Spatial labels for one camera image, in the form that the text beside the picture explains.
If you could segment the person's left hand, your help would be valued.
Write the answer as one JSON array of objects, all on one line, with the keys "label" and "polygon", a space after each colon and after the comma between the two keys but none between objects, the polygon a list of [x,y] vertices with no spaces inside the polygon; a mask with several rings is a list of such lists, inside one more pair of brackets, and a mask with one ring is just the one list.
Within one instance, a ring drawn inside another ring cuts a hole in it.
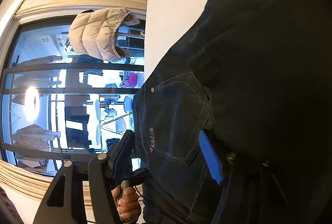
[{"label": "person's left hand", "polygon": [[121,218],[130,219],[131,223],[136,223],[141,215],[141,206],[138,202],[136,190],[128,187],[124,190],[124,196],[119,199],[120,187],[117,186],[112,191],[114,203],[117,205],[117,211]]}]

